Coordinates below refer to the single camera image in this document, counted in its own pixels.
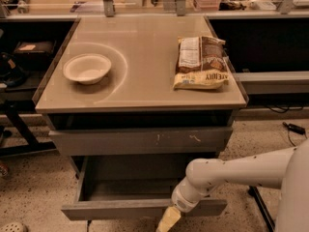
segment brown snack bag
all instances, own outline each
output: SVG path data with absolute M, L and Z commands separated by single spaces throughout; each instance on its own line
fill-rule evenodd
M 222 53 L 224 41 L 213 37 L 179 39 L 175 89 L 217 89 L 229 75 Z

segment drawer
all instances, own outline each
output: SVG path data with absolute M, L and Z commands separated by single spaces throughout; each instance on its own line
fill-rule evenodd
M 161 218 L 186 165 L 184 155 L 86 157 L 75 200 L 62 212 L 70 220 Z M 206 198 L 187 216 L 218 216 L 226 205 Z
M 117 130 L 52 130 L 50 137 L 63 155 L 217 153 L 232 127 Z

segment desk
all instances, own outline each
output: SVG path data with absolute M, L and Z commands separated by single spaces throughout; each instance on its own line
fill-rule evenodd
M 188 161 L 225 149 L 246 106 L 232 73 L 215 91 L 172 86 L 178 36 L 196 35 L 211 35 L 202 16 L 81 17 L 36 106 L 79 176 L 75 202 L 63 209 L 70 219 L 160 217 Z M 66 80 L 63 65 L 89 52 L 111 59 L 108 76 L 92 86 Z M 225 207 L 205 202 L 212 208 L 195 215 Z

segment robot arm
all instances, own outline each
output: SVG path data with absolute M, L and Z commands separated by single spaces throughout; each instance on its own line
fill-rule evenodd
M 188 213 L 224 183 L 280 189 L 294 151 L 295 148 L 289 148 L 227 161 L 195 159 L 174 189 L 172 201 L 181 212 Z

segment drawer front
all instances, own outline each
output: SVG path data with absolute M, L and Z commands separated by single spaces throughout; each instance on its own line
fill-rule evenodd
M 171 164 L 176 166 L 180 161 L 182 160 L 175 157 Z M 178 179 L 171 177 L 177 174 L 168 174 L 165 179 L 151 176 L 151 179 L 146 180 L 135 176 L 136 179 L 127 180 L 129 169 L 114 164 L 109 167 L 111 176 L 115 176 L 115 172 L 118 175 L 115 178 L 117 180 L 113 181 L 100 171 L 103 164 L 104 157 L 85 158 L 75 200 L 73 204 L 62 207 L 62 212 L 70 220 L 161 218 L 164 210 L 171 205 L 171 192 L 178 183 Z M 124 174 L 123 180 L 119 177 L 120 172 Z M 226 205 L 225 200 L 207 198 L 187 216 L 219 216 Z
M 52 130 L 63 155 L 126 155 L 223 151 L 231 127 L 141 130 Z

